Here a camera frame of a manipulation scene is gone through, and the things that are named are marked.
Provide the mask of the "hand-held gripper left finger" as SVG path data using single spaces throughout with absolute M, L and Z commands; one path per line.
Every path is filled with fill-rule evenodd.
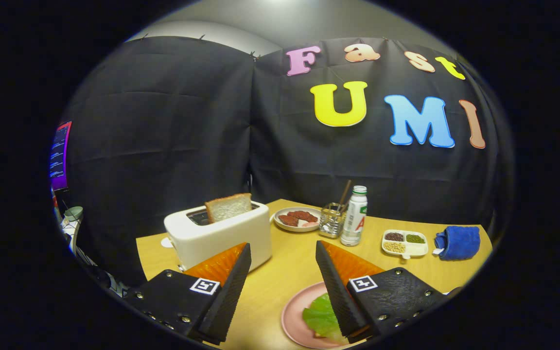
M 169 332 L 218 345 L 226 341 L 250 266 L 250 244 L 243 242 L 185 272 L 163 270 L 124 301 Z

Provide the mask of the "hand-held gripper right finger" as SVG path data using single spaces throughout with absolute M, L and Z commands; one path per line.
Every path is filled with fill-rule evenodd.
M 350 343 L 390 336 L 448 301 L 402 267 L 383 270 L 326 241 L 317 241 L 315 259 Z

